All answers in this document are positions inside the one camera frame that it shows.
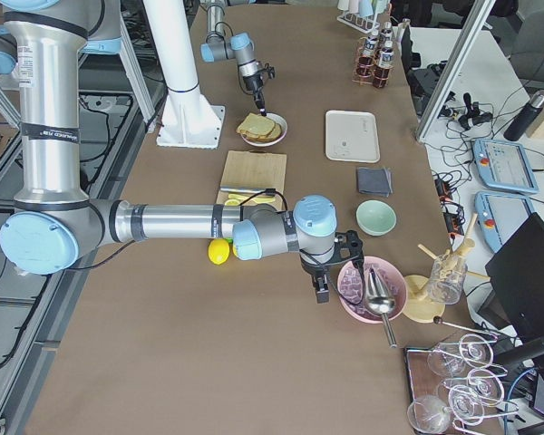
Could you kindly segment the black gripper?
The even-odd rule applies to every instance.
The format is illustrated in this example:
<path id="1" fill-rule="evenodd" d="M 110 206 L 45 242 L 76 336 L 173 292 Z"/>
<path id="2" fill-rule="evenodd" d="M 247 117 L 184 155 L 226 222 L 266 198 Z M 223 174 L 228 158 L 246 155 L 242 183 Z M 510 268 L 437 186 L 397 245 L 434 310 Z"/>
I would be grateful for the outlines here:
<path id="1" fill-rule="evenodd" d="M 242 80 L 245 88 L 253 99 L 256 101 L 256 106 L 261 116 L 267 116 L 266 104 L 264 99 L 263 88 L 265 80 L 274 79 L 276 77 L 276 69 L 269 63 L 264 66 L 259 66 L 258 69 L 249 75 L 242 74 Z"/>
<path id="2" fill-rule="evenodd" d="M 301 266 L 311 275 L 316 301 L 328 302 L 330 298 L 330 268 L 344 265 L 348 261 L 360 272 L 364 266 L 363 241 L 354 230 L 336 232 L 333 247 L 328 252 L 328 259 L 300 250 Z"/>

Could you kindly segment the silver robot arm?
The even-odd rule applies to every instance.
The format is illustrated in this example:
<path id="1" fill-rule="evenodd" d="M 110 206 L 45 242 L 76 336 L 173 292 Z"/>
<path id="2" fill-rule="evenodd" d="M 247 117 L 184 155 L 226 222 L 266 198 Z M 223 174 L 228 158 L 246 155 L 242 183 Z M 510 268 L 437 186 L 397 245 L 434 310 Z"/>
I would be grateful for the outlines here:
<path id="1" fill-rule="evenodd" d="M 335 207 L 319 195 L 294 208 L 269 205 L 132 205 L 92 199 L 80 184 L 78 55 L 122 46 L 116 1 L 6 1 L 5 27 L 19 64 L 24 185 L 0 229 L 5 256 L 24 271 L 48 275 L 98 247 L 150 238 L 221 238 L 239 258 L 300 255 L 316 299 L 329 298 L 329 268 L 342 251 L 364 264 L 354 231 L 337 231 Z"/>
<path id="2" fill-rule="evenodd" d="M 257 58 L 255 44 L 248 33 L 234 33 L 225 20 L 227 8 L 248 4 L 254 4 L 254 1 L 200 2 L 207 14 L 207 34 L 200 53 L 205 63 L 234 60 L 240 90 L 252 97 L 257 113 L 266 117 L 264 87 L 268 80 L 275 78 L 275 68 Z"/>

